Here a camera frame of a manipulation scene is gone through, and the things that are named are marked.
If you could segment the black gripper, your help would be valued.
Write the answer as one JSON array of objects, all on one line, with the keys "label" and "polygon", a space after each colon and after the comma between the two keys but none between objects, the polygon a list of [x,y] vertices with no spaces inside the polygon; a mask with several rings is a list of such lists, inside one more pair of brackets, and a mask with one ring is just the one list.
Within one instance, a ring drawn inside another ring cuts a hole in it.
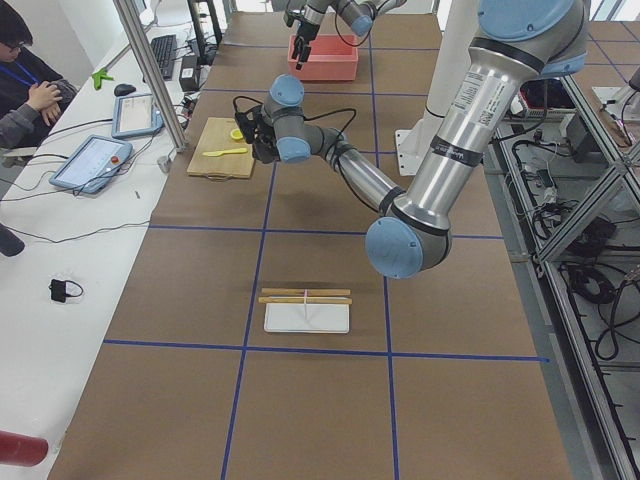
[{"label": "black gripper", "polygon": [[236,111],[234,114],[237,127],[244,141],[251,146],[252,157],[262,164],[277,161],[275,131],[263,115],[262,107],[255,106],[247,111]]},{"label": "black gripper", "polygon": [[302,69],[310,55],[310,43],[316,39],[320,29],[320,12],[313,7],[287,8],[284,20],[288,27],[292,27],[295,21],[298,22],[292,59],[295,61],[295,68]]}]

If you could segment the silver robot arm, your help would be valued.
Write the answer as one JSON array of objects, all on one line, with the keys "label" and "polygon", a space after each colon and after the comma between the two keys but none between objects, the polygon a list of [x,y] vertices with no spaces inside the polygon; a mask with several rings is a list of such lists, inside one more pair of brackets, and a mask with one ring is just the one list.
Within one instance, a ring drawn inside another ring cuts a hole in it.
[{"label": "silver robot arm", "polygon": [[329,8],[335,11],[334,19],[342,19],[357,37],[366,37],[377,17],[400,8],[405,0],[363,1],[353,0],[309,0],[299,8],[291,8],[290,1],[284,10],[284,21],[288,27],[298,23],[294,47],[290,58],[295,68],[301,70],[309,59],[312,42],[316,40],[325,14]]},{"label": "silver robot arm", "polygon": [[235,115],[255,159],[294,164],[319,156],[378,212],[365,248],[390,278],[410,278],[446,258],[449,212],[521,86],[573,74],[585,63],[586,1],[476,1],[470,13],[466,73],[407,189],[369,163],[342,130],[313,124],[302,110],[303,85],[290,74]]}]

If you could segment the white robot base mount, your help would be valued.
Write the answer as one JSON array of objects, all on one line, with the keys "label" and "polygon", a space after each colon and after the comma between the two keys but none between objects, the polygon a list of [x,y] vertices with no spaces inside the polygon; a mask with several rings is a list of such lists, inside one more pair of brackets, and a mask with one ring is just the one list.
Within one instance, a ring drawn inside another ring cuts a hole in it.
[{"label": "white robot base mount", "polygon": [[476,0],[452,1],[424,114],[410,130],[397,130],[396,153],[399,173],[413,176],[470,67],[468,47],[478,29]]}]

